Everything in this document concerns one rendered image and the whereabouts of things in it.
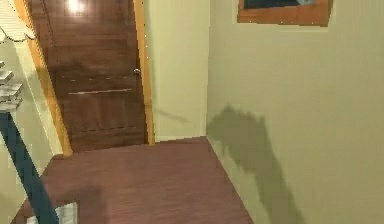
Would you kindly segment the brown wooden room door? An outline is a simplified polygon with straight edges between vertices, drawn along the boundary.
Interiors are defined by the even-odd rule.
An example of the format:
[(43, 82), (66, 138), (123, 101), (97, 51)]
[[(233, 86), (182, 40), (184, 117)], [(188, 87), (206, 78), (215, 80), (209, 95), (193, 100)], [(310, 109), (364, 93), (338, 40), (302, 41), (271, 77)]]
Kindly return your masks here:
[(145, 144), (134, 0), (27, 6), (72, 150)]

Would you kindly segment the wood framed wall picture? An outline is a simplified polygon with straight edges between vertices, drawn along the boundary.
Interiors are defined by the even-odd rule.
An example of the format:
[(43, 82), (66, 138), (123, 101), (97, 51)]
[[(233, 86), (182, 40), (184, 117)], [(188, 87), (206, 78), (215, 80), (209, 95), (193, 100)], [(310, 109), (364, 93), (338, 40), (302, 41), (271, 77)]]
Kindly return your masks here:
[(238, 0), (237, 22), (327, 27), (333, 0)]

